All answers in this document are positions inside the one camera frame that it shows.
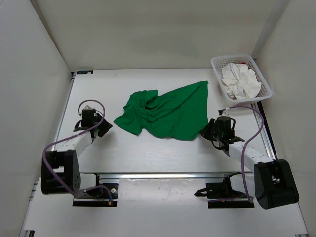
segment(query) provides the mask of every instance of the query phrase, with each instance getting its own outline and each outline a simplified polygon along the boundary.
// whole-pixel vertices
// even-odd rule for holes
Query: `wrinkled green cloth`
[[[207,81],[158,96],[157,90],[135,92],[114,123],[139,135],[145,128],[157,138],[191,141],[208,124]]]

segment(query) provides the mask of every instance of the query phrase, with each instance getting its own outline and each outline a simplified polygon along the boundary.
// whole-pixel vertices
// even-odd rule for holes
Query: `gray wall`
[[[74,71],[207,68],[214,56],[251,54],[275,0],[37,2]]]
[[[71,74],[28,0],[0,4],[0,236],[14,237]]]
[[[307,229],[316,236],[316,1],[292,0],[258,65],[274,93],[263,106],[279,158],[290,162]]]

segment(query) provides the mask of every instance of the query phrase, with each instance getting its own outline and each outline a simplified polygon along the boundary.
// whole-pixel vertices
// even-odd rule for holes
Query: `white plastic basket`
[[[247,99],[240,99],[240,100],[233,100],[229,98],[227,95],[225,88],[222,83],[222,68],[226,66],[229,63],[246,63],[249,68],[251,68],[257,77],[257,81],[261,82],[261,90],[257,97],[255,98],[247,98]],[[215,72],[216,78],[218,80],[219,86],[221,88],[222,94],[227,101],[227,106],[234,106],[234,105],[241,105],[241,104],[250,104],[250,103],[256,103],[260,100],[268,99],[272,96],[272,91],[270,90],[265,78],[261,74],[258,66],[253,61],[252,57],[247,54],[236,54],[236,55],[227,55],[227,56],[219,56],[214,57],[211,59],[211,64],[213,67],[213,70]]]

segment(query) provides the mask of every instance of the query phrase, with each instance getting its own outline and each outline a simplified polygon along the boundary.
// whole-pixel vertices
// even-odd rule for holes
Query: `white panel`
[[[135,136],[113,123],[123,114],[124,105],[136,91],[157,89],[159,95],[162,95],[203,80],[209,82],[208,119],[215,119],[218,117],[218,110],[225,106],[212,69],[95,70],[90,75],[76,75],[59,139],[70,136],[75,124],[80,120],[77,114],[80,102],[97,99],[104,104],[106,120],[114,127],[83,151],[79,157],[81,172],[240,171],[241,165],[238,161],[216,150],[210,141],[201,136],[194,141],[158,139],[145,129],[139,136]],[[94,102],[87,104],[102,110]],[[251,110],[234,109],[229,113],[237,121],[237,136],[249,139],[258,130]],[[266,154],[260,136],[251,144]]]
[[[119,182],[118,206],[72,207],[72,196],[43,195],[38,186],[26,229],[35,237],[294,237],[306,234],[297,204],[271,210],[208,209],[203,179]]]
[[[71,70],[206,68],[251,54],[275,0],[38,0]]]
[[[307,229],[316,236],[316,1],[292,0],[258,64],[274,96],[263,102],[279,158],[289,161]]]
[[[0,236],[18,236],[71,74],[28,0],[0,6]]]

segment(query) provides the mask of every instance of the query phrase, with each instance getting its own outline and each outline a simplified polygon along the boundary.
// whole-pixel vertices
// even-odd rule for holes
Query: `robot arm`
[[[77,122],[73,135],[80,134],[98,124],[102,116],[95,109],[86,106],[81,113],[82,120]],[[77,135],[71,140],[67,140],[54,151],[45,153],[46,159],[54,170],[62,170],[57,175],[70,187],[74,193],[78,194],[81,185],[81,176],[78,165],[78,157],[97,137],[102,137],[112,127],[105,119],[96,127],[82,135]],[[51,174],[45,163],[41,165],[41,190],[43,194],[66,193],[67,190]]]
[[[215,148],[241,162],[245,142],[235,136],[235,123],[236,121],[228,116],[220,116],[217,120],[211,119],[200,134],[210,140]],[[287,161],[273,160],[247,146],[244,165],[253,173],[245,175],[249,194],[256,196],[262,208],[270,209],[298,202],[298,191]],[[240,173],[226,177],[224,183],[232,190],[245,193]]]

